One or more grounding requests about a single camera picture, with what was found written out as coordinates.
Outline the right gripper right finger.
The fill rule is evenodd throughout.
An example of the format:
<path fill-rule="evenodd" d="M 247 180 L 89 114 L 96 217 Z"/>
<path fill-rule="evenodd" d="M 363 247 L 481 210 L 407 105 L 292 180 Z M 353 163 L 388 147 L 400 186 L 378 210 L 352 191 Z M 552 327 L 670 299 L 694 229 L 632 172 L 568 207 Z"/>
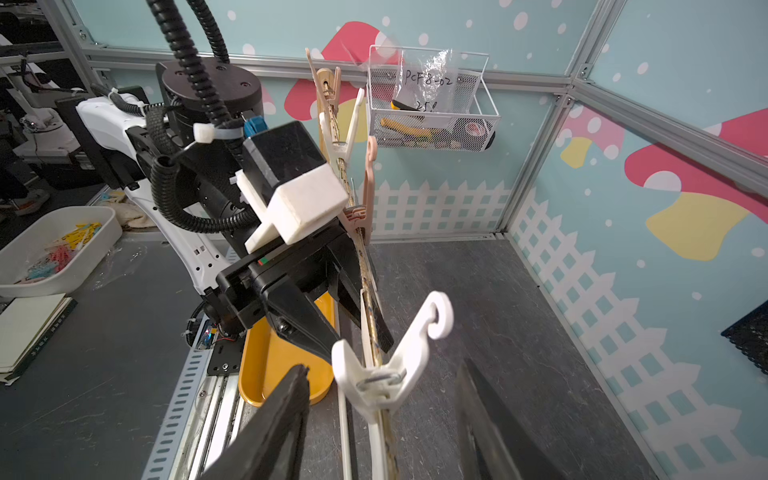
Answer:
<path fill-rule="evenodd" d="M 470 359 L 456 379 L 457 435 L 466 479 L 561 479 Z"/>

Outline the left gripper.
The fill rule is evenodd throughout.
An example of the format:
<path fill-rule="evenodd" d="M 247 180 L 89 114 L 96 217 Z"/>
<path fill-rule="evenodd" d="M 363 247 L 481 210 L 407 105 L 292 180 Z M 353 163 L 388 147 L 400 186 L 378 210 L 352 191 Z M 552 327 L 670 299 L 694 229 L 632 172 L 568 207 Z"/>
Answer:
<path fill-rule="evenodd" d="M 271 241 L 216 275 L 216 284 L 206 290 L 207 313 L 223 333 L 234 335 L 252 328 L 266 312 L 279 338 L 331 363 L 340 336 L 310 300 L 329 293 L 358 327 L 360 315 L 374 320 L 377 345 L 388 353 L 394 339 L 366 249 L 363 258 L 361 272 L 355 244 L 337 219 L 293 245 Z"/>

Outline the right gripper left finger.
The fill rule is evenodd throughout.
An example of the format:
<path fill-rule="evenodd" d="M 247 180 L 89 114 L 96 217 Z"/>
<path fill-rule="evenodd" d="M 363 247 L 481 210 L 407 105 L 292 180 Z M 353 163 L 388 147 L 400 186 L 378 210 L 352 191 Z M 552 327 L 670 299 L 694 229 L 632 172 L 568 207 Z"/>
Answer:
<path fill-rule="evenodd" d="M 309 415 L 309 369 L 292 367 L 203 479 L 297 479 Z"/>

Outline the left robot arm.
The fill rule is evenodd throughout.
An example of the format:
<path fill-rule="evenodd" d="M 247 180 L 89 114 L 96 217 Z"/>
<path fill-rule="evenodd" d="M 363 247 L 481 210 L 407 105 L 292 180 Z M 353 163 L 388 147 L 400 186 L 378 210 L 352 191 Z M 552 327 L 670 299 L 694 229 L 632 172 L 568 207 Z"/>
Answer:
<path fill-rule="evenodd" d="M 267 320 L 281 339 L 329 360 L 339 335 L 315 305 L 329 294 L 377 353 L 389 351 L 367 252 L 372 203 L 353 199 L 333 141 L 335 102 L 319 91 L 322 143 L 298 121 L 257 129 L 259 79 L 231 62 L 209 5 L 189 7 L 211 56 L 175 2 L 150 2 L 174 56 L 156 67 L 162 101 L 94 85 L 74 109 L 77 138 L 88 153 L 129 164 L 119 186 L 186 262 L 222 338 Z"/>

